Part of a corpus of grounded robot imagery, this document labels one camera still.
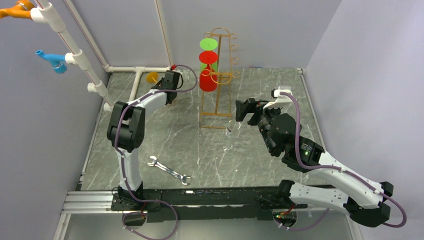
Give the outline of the orange plastic wine glass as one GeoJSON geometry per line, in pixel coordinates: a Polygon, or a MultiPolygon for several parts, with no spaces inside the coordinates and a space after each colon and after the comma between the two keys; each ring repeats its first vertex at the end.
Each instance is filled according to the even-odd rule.
{"type": "Polygon", "coordinates": [[[152,84],[152,89],[160,89],[163,85],[163,78],[158,72],[150,72],[146,76],[146,82],[152,84]]]}

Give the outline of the clear wine glass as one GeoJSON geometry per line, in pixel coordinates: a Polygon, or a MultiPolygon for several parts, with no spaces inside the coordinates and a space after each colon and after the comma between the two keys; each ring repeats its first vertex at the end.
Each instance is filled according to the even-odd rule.
{"type": "Polygon", "coordinates": [[[240,135],[241,132],[241,123],[232,119],[230,120],[225,127],[225,135],[227,136],[227,141],[223,147],[223,151],[226,154],[232,154],[236,151],[235,140],[240,135]]]}

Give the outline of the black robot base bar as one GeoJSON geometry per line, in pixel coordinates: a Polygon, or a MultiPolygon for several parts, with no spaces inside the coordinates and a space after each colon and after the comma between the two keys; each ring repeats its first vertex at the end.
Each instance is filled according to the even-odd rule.
{"type": "Polygon", "coordinates": [[[112,195],[114,212],[143,211],[148,223],[171,220],[272,220],[271,213],[306,208],[279,193],[277,186],[143,189],[138,202],[125,193],[112,195]]]}

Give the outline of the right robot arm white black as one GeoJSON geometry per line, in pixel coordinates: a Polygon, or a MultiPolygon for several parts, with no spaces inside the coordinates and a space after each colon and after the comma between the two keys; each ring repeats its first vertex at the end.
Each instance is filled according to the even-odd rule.
{"type": "Polygon", "coordinates": [[[266,108],[267,101],[248,98],[236,100],[235,119],[241,122],[251,114],[248,125],[257,126],[264,144],[273,157],[290,169],[316,174],[332,187],[322,188],[303,185],[292,180],[282,180],[275,194],[276,203],[287,208],[290,205],[310,205],[335,210],[348,215],[354,222],[375,228],[390,218],[391,208],[385,203],[393,194],[393,185],[387,181],[374,182],[365,177],[355,178],[353,171],[333,158],[322,146],[311,139],[299,137],[300,162],[296,158],[296,120],[280,108],[266,108]]]}

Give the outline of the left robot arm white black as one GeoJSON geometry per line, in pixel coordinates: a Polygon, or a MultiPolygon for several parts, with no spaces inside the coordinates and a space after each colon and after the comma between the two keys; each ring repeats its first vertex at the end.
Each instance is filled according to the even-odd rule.
{"type": "Polygon", "coordinates": [[[141,210],[144,205],[139,147],[145,138],[146,119],[177,97],[177,90],[183,85],[181,76],[167,70],[147,93],[128,102],[118,101],[113,107],[106,137],[119,161],[120,180],[114,198],[130,210],[141,210]]]}

